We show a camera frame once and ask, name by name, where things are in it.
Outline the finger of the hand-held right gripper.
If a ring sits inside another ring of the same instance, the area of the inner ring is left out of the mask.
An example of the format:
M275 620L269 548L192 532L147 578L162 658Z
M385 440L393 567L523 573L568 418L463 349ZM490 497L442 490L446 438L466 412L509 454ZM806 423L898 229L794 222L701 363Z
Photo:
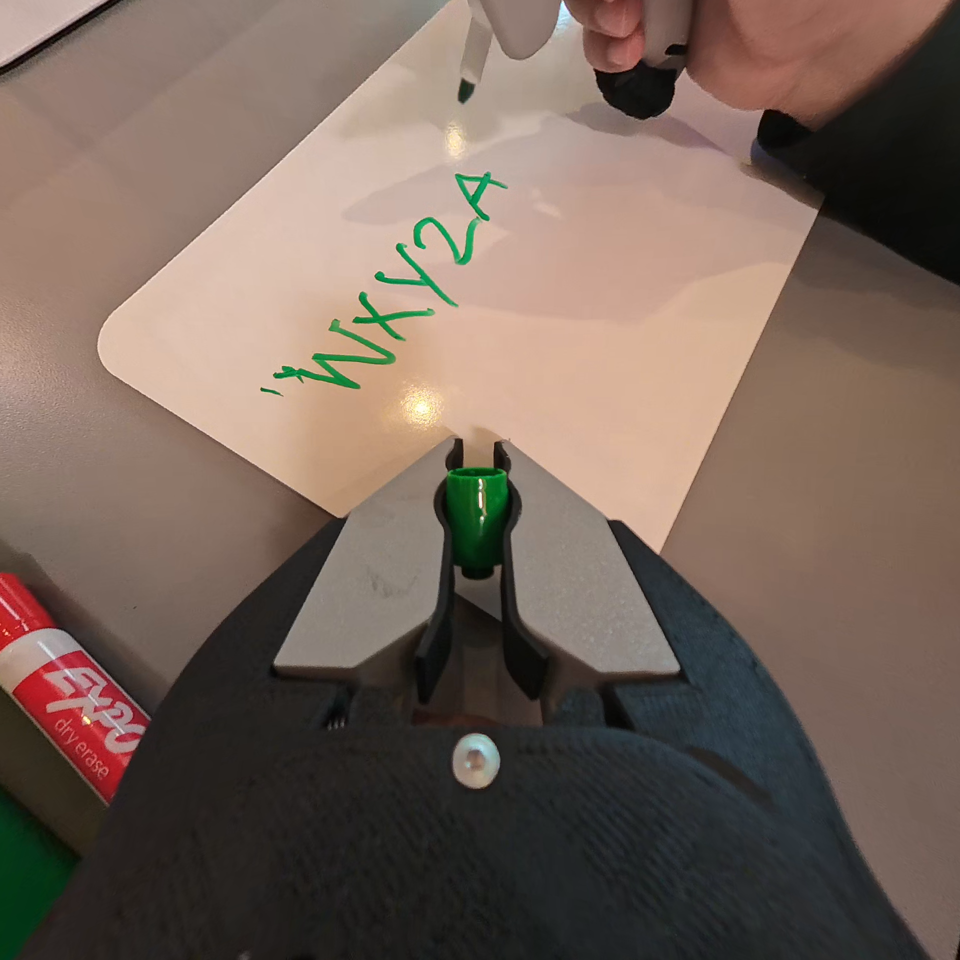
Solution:
M524 61L553 35L561 1L491 1L490 27L504 54Z

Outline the green dry erase marker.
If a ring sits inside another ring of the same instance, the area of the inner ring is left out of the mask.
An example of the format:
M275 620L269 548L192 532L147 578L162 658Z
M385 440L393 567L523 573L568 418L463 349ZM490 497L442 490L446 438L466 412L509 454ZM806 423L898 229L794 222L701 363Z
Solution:
M481 1L468 1L470 22L460 67L457 102L465 105L479 86L489 57L494 31Z

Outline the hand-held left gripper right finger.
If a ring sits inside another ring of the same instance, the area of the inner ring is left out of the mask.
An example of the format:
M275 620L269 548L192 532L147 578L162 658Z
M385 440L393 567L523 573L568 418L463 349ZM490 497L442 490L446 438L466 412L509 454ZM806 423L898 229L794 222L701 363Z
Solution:
M681 666L614 528L507 440L495 444L509 509L500 575L503 655L531 700L677 678Z

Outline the green plastic bin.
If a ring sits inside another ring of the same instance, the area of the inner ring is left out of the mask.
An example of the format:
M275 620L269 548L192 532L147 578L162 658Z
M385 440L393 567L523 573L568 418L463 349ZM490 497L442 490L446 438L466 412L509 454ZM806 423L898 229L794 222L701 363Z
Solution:
M7 791L1 791L1 957L19 952L49 913L79 862Z

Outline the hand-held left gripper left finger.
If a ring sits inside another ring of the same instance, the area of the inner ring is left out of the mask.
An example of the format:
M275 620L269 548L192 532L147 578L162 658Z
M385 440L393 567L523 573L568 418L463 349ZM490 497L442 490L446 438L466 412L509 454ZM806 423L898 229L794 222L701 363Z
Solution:
M278 675L429 703L452 647L447 478L463 456L461 438L445 439L344 519L274 658Z

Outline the red dry erase marker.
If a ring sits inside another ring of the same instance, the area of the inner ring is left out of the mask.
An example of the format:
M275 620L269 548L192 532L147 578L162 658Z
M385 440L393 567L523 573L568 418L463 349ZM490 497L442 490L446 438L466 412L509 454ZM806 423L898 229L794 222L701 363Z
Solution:
M12 573L1 575L1 685L109 805L150 717Z

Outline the white whiteboard sheet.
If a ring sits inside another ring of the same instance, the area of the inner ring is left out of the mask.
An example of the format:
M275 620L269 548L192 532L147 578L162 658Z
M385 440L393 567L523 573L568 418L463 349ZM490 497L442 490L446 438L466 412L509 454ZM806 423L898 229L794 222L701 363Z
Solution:
M449 2L116 308L114 377L342 517L452 436L666 541L816 219L761 114L610 107L562 9L456 101Z

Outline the green marker cap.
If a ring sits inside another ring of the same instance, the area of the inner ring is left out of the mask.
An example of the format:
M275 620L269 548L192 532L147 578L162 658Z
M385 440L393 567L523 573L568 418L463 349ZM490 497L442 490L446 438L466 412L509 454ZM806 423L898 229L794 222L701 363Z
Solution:
M508 473L494 466L462 466L446 477L445 512L455 567L468 580L491 578L502 565L510 511Z

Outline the person's right hand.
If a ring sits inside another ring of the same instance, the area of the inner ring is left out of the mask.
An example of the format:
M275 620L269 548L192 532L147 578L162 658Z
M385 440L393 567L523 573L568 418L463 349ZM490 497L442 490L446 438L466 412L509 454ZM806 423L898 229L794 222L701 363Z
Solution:
M776 111L817 130L898 66L949 1L702 1L686 71L747 112Z

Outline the white metal stand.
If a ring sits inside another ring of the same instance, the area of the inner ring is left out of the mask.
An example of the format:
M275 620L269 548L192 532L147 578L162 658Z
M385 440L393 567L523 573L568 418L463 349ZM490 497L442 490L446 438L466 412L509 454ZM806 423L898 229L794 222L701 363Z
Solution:
M1 71L14 69L114 1L1 1Z

